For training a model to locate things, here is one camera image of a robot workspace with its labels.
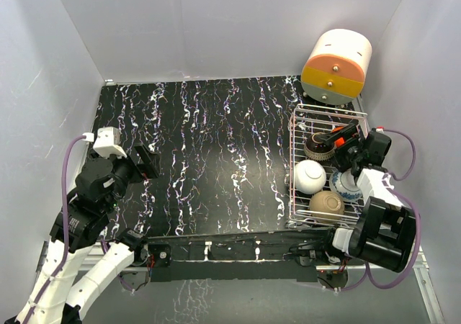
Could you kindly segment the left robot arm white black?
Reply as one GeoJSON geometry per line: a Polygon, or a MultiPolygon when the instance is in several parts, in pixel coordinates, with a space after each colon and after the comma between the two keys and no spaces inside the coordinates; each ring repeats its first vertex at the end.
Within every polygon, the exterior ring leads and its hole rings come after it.
{"type": "Polygon", "coordinates": [[[76,280],[127,188],[159,176],[159,153],[139,144],[135,152],[140,163],[135,163],[122,151],[117,145],[91,151],[76,176],[75,187],[63,195],[34,288],[23,309],[8,323],[81,323],[94,301],[124,268],[147,261],[146,237],[127,228],[83,279],[76,280]]]}

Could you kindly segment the blue white patterned bowl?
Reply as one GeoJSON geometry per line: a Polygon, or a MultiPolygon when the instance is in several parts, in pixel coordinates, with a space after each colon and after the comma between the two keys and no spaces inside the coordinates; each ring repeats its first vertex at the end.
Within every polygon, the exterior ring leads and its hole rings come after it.
{"type": "Polygon", "coordinates": [[[345,202],[357,202],[362,198],[362,192],[355,184],[350,170],[333,172],[328,183],[330,190],[337,193],[345,202]]]}

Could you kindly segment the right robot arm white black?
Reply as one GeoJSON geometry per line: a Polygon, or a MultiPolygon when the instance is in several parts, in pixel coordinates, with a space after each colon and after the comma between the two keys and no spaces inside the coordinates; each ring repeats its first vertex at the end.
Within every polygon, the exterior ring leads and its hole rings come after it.
{"type": "Polygon", "coordinates": [[[321,246],[322,258],[337,264],[346,255],[402,272],[408,263],[416,233],[416,211],[392,193],[390,174],[382,166],[392,140],[379,129],[361,137],[349,124],[318,140],[334,148],[339,171],[350,171],[362,192],[364,207],[352,229],[337,228],[333,239],[321,246]]]}

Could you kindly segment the brown bowl cream interior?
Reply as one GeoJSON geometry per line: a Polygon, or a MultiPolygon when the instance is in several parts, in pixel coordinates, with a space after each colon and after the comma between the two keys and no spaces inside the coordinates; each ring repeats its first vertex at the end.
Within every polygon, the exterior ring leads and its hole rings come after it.
{"type": "Polygon", "coordinates": [[[326,145],[322,140],[323,136],[324,133],[317,132],[307,137],[304,143],[304,152],[307,158],[321,162],[327,161],[334,156],[336,146],[334,144],[326,145]]]}

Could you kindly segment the black glossy bowl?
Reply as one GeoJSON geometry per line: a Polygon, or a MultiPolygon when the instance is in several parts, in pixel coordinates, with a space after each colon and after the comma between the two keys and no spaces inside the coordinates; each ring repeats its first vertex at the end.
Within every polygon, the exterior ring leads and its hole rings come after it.
{"type": "Polygon", "coordinates": [[[339,220],[344,214],[345,204],[337,193],[321,191],[310,199],[309,210],[318,220],[339,220]]]}

